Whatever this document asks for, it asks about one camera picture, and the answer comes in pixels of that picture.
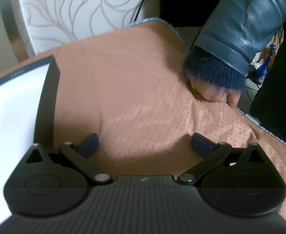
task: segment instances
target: hand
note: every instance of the hand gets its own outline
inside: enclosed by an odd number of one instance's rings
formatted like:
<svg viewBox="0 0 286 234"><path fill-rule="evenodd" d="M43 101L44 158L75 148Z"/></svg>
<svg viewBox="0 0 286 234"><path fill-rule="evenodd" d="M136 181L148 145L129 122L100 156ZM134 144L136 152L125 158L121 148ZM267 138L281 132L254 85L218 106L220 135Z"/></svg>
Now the hand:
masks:
<svg viewBox="0 0 286 234"><path fill-rule="evenodd" d="M205 100L213 102L226 102L231 108L236 107L240 98L240 91L217 89L203 80L188 77L192 89L199 93Z"/></svg>

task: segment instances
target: leather jacket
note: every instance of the leather jacket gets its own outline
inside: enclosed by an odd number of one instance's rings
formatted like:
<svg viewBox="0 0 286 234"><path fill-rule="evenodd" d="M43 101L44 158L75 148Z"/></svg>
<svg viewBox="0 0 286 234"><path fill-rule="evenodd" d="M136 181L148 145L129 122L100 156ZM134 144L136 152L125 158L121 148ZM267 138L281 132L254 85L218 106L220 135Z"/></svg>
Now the leather jacket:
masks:
<svg viewBox="0 0 286 234"><path fill-rule="evenodd" d="M286 21L286 0L220 0L195 45L244 75Z"/></svg>

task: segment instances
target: orange fabric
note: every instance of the orange fabric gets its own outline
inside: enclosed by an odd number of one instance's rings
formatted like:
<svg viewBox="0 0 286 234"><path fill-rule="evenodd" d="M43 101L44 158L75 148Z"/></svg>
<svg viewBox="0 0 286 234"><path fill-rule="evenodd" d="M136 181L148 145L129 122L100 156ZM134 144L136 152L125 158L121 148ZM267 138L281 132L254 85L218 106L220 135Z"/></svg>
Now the orange fabric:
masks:
<svg viewBox="0 0 286 234"><path fill-rule="evenodd" d="M198 132L233 147L258 142L286 182L286 146L238 110L194 96L182 73L187 51L161 23L67 44L17 67L49 54L61 71L54 144L97 133L90 161L113 177L179 175L200 161L190 141ZM286 219L286 200L280 214Z"/></svg>

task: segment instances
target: white patterned fabric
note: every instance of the white patterned fabric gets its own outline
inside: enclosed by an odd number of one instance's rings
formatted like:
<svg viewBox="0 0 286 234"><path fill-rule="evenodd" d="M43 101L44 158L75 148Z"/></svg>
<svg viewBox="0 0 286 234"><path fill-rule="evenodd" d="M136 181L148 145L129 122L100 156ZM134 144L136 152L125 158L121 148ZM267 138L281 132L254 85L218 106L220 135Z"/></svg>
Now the white patterned fabric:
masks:
<svg viewBox="0 0 286 234"><path fill-rule="evenodd" d="M31 46L33 54L37 54L64 43L127 26L133 22L141 0L12 2L19 31L26 32L22 34L22 38L28 47L28 53L31 53ZM159 0L145 0L138 20L158 14Z"/></svg>

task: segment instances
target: black fabric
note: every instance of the black fabric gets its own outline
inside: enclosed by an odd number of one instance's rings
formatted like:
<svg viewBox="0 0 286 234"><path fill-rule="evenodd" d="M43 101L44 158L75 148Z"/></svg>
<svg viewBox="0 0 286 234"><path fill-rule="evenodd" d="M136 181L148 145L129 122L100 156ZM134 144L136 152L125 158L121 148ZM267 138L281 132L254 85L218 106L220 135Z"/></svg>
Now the black fabric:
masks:
<svg viewBox="0 0 286 234"><path fill-rule="evenodd" d="M286 142L286 39L249 113L260 121L261 126Z"/></svg>
<svg viewBox="0 0 286 234"><path fill-rule="evenodd" d="M160 0L160 18L174 27L202 26L219 0Z"/></svg>
<svg viewBox="0 0 286 234"><path fill-rule="evenodd" d="M194 46L184 62L184 69L194 78L215 85L242 91L245 77L201 48Z"/></svg>

